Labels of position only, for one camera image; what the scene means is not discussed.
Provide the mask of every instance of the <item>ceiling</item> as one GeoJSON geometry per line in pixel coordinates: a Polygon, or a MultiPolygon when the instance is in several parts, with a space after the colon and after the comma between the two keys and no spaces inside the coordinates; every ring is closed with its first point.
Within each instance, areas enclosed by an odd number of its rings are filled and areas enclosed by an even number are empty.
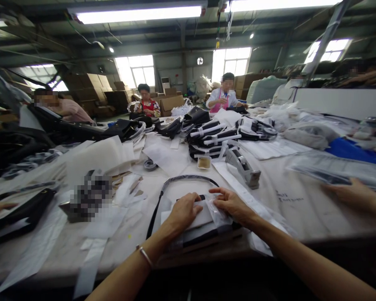
{"type": "MultiPolygon", "coordinates": [[[[352,38],[376,39],[376,0],[355,1],[344,15],[340,24],[342,35],[351,33],[352,38]]],[[[106,46],[126,46],[169,41],[181,41],[181,24],[185,23],[185,48],[190,41],[215,40],[217,37],[218,0],[208,0],[204,16],[194,19],[150,20],[138,22],[106,23],[84,25],[67,21],[67,8],[86,8],[93,5],[123,5],[133,3],[143,7],[150,0],[0,0],[2,9],[19,12],[35,27],[11,26],[0,28],[0,57],[14,55],[13,52],[41,55],[59,52],[70,58],[81,57],[81,52],[95,49],[97,45],[87,43],[99,41],[106,46]]],[[[247,37],[255,33],[253,43],[311,43],[324,32],[333,10],[327,8],[264,10],[235,13],[231,38],[247,37]],[[302,25],[320,12],[317,22],[302,25]]],[[[221,14],[220,38],[226,37],[227,13],[221,14]]]]}

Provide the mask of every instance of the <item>pink shirt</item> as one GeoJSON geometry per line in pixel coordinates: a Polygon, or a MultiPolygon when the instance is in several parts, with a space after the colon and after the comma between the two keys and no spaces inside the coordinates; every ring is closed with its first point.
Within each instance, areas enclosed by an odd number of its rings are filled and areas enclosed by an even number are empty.
{"type": "Polygon", "coordinates": [[[59,99],[60,106],[50,107],[50,109],[55,112],[67,111],[72,115],[63,117],[64,121],[68,122],[93,122],[89,115],[84,111],[84,109],[71,99],[59,99]]]}

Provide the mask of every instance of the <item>small cup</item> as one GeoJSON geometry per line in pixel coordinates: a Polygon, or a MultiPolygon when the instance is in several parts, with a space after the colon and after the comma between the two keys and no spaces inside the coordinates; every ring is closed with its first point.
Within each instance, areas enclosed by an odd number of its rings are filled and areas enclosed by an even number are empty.
{"type": "Polygon", "coordinates": [[[212,157],[198,156],[198,168],[199,169],[210,169],[211,166],[212,166],[212,157]]]}

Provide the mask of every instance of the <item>silver bracelet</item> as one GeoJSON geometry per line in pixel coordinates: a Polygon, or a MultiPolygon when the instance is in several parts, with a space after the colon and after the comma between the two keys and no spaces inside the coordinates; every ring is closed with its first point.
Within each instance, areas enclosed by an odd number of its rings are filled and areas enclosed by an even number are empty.
{"type": "Polygon", "coordinates": [[[143,257],[145,257],[147,263],[149,263],[150,267],[151,268],[154,268],[154,265],[152,263],[152,261],[150,260],[149,256],[146,254],[145,250],[140,247],[139,245],[137,245],[137,250],[139,250],[139,252],[143,255],[143,257]]]}

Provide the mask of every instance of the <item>white shirt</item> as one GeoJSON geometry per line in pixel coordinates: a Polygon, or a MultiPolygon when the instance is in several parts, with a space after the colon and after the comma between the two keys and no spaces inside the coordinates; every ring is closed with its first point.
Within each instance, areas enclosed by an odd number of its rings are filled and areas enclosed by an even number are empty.
{"type": "Polygon", "coordinates": [[[220,96],[220,91],[221,91],[221,88],[218,88],[218,89],[215,89],[212,91],[212,94],[210,94],[210,97],[209,99],[206,101],[206,107],[211,109],[211,107],[209,107],[209,102],[211,101],[214,101],[214,100],[218,100],[219,98],[226,98],[229,100],[229,107],[230,106],[233,106],[235,107],[239,101],[235,95],[235,91],[233,90],[230,90],[227,94],[227,96],[224,94],[224,92],[221,92],[221,96],[220,96]]]}

